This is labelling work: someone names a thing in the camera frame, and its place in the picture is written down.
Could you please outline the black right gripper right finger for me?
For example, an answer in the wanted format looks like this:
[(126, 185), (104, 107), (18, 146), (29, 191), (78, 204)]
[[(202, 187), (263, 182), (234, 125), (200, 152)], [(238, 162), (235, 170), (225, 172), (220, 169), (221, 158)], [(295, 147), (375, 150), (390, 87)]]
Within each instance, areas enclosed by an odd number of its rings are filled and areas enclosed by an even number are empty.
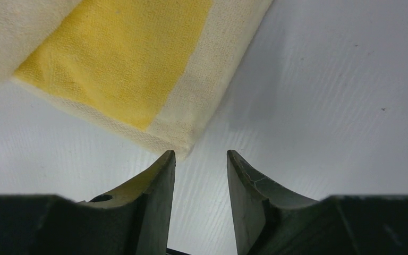
[(313, 200), (227, 152), (238, 254), (408, 254), (408, 195)]

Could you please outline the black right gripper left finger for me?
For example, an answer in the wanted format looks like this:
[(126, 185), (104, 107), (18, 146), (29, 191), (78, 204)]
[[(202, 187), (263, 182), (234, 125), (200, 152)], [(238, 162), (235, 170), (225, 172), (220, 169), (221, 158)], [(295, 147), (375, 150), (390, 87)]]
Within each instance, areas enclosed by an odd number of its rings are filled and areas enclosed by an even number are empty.
[(0, 254), (166, 254), (175, 153), (90, 201), (0, 195)]

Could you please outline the yellow cloth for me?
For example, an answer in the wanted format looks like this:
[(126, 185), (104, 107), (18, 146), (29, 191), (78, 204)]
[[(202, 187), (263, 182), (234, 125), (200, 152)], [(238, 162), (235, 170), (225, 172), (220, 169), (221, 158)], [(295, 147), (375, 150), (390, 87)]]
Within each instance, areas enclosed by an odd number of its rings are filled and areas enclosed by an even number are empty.
[(270, 1), (0, 1), (0, 82), (185, 158)]

